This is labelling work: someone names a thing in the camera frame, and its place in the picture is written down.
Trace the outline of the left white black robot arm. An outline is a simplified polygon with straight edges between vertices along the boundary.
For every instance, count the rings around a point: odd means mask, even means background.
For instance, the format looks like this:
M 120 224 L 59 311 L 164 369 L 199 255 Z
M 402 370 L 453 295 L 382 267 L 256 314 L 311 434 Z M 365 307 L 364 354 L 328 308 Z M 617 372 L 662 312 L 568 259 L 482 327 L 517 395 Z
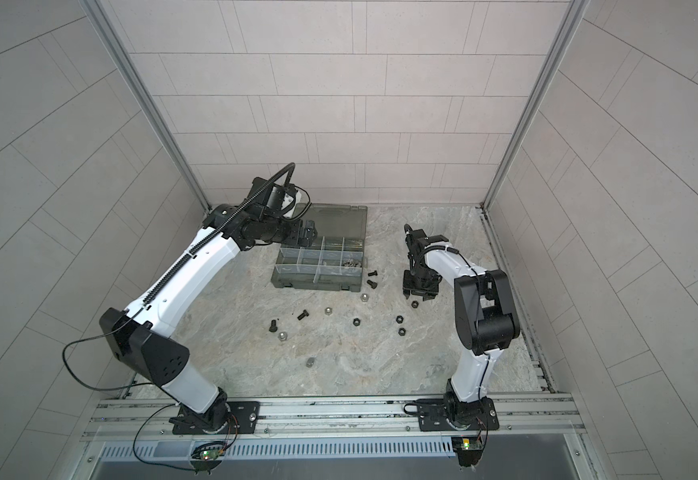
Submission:
M 226 393 L 190 361 L 173 340 L 184 313 L 210 280 L 236 255 L 273 243 L 307 247 L 316 237 L 304 219 L 304 190 L 257 177 L 238 206 L 220 205 L 204 219 L 187 249 L 150 289 L 124 309 L 100 318 L 113 356 L 179 405 L 172 423 L 191 433 L 217 433 L 230 422 Z

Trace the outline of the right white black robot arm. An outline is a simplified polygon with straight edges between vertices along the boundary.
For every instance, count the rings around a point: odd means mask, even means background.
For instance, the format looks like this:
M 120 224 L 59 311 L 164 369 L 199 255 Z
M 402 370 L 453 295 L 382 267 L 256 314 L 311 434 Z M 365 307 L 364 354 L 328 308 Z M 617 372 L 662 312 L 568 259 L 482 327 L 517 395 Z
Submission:
M 474 265 L 443 235 L 430 236 L 408 224 L 404 232 L 409 267 L 403 273 L 403 295 L 432 300 L 442 282 L 453 290 L 454 324 L 463 350 L 440 410 L 454 429 L 496 430 L 487 383 L 521 330 L 508 275 Z

